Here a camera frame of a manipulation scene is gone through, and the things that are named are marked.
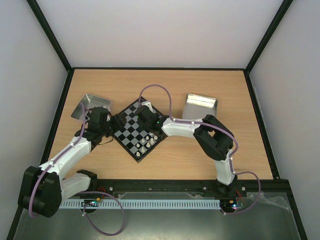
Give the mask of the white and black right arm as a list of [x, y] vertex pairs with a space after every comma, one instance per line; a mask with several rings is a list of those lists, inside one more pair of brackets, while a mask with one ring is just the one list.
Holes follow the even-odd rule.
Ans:
[[236, 189], [236, 172], [233, 168], [233, 154], [238, 149], [234, 135], [213, 115], [203, 119], [186, 120], [160, 116], [146, 105], [135, 112], [138, 125], [157, 137], [187, 137], [197, 141], [204, 153], [214, 160], [217, 189], [229, 196]]

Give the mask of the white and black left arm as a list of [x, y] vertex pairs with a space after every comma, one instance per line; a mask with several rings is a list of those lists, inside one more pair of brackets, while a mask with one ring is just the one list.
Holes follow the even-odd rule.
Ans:
[[86, 191], [92, 181], [89, 174], [76, 173], [69, 178], [65, 177], [66, 174], [104, 137], [113, 136], [126, 125], [124, 117], [111, 115], [105, 107], [87, 109], [83, 104], [80, 107], [83, 122], [70, 143], [47, 162], [24, 171], [18, 205], [26, 209], [32, 218], [52, 217], [63, 201]]

